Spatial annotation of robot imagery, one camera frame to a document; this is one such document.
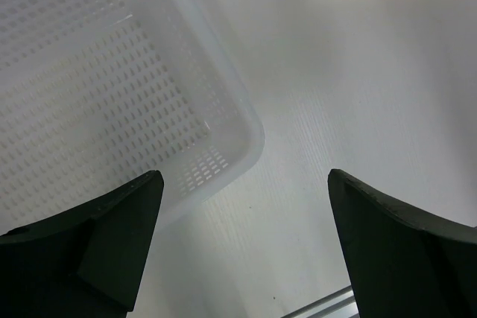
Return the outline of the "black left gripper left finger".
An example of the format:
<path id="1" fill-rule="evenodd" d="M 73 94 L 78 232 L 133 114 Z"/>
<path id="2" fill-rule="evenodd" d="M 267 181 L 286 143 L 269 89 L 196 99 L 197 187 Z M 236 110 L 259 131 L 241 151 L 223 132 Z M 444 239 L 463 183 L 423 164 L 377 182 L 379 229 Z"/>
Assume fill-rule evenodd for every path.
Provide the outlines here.
<path id="1" fill-rule="evenodd" d="M 125 317 L 133 311 L 162 201 L 149 171 L 1 236 L 2 317 Z"/>

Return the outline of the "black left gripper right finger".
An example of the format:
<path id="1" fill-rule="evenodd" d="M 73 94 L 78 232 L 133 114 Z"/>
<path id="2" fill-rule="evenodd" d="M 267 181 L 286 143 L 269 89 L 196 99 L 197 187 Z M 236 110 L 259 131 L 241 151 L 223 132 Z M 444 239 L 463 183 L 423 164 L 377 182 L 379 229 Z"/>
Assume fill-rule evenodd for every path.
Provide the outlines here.
<path id="1" fill-rule="evenodd" d="M 329 200 L 360 317 L 475 317 L 476 229 L 333 169 Z"/>

